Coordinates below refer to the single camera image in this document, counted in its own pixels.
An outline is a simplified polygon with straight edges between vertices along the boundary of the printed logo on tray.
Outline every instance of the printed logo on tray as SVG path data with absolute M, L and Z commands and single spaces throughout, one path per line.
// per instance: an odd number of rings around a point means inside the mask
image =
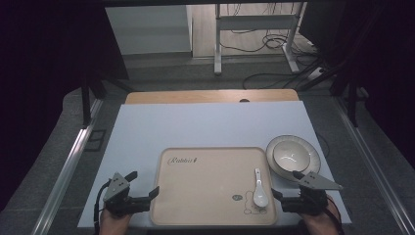
M 176 165 L 176 164 L 193 164 L 196 162 L 198 158 L 171 158 L 168 159 L 168 165 Z

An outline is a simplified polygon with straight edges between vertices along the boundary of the desk leg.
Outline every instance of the desk leg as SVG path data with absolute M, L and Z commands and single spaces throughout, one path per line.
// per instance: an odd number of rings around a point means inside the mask
M 216 12 L 216 41 L 214 44 L 214 74 L 222 73 L 222 48 L 220 46 L 220 4 L 215 5 Z
M 299 8 L 297 9 L 293 22 L 291 24 L 290 33 L 287 38 L 287 43 L 284 43 L 282 47 L 284 55 L 287 59 L 288 65 L 290 66 L 292 73 L 300 72 L 299 67 L 297 66 L 297 63 L 296 63 L 296 58 L 293 57 L 293 52 L 291 48 L 293 46 L 294 36 L 296 35 L 296 32 L 297 32 L 297 26 L 299 25 L 303 4 L 304 4 L 303 2 L 299 4 Z

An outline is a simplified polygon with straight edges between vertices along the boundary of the wooden tray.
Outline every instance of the wooden tray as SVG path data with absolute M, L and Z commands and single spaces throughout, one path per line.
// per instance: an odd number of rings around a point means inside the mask
M 254 204 L 261 170 L 269 204 Z M 259 148 L 166 149 L 161 154 L 151 219 L 157 225 L 270 225 L 277 214 L 269 166 Z

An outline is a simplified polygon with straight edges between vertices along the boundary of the white spoon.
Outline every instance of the white spoon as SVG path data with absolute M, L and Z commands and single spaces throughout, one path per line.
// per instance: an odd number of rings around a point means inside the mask
M 256 188 L 254 192 L 254 203 L 260 208 L 265 208 L 268 205 L 268 198 L 262 188 L 262 181 L 260 180 L 260 170 L 255 169 Z

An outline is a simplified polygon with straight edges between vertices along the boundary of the robotic arm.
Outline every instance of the robotic arm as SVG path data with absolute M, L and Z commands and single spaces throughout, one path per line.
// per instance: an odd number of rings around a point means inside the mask
M 133 171 L 125 177 L 122 177 L 122 175 L 116 172 L 114 177 L 109 179 L 109 181 L 101 187 L 94 208 L 95 234 L 99 234 L 100 232 L 99 202 L 103 190 L 107 187 L 107 192 L 104 195 L 105 208 L 114 216 L 123 217 L 127 214 L 148 212 L 150 210 L 150 204 L 159 194 L 160 187 L 158 186 L 152 190 L 148 197 L 131 198 L 128 196 L 130 190 L 129 182 L 135 178 L 137 178 L 137 171 Z
M 339 185 L 317 173 L 310 172 L 304 175 L 298 171 L 293 171 L 293 176 L 299 180 L 300 196 L 285 198 L 281 192 L 274 189 L 272 195 L 281 202 L 283 212 L 306 213 L 318 215 L 326 213 L 335 224 L 339 234 L 345 234 L 342 228 L 342 220 L 337 219 L 328 209 L 328 198 L 325 190 L 342 190 L 343 186 Z M 303 222 L 300 222 L 300 228 L 304 228 Z

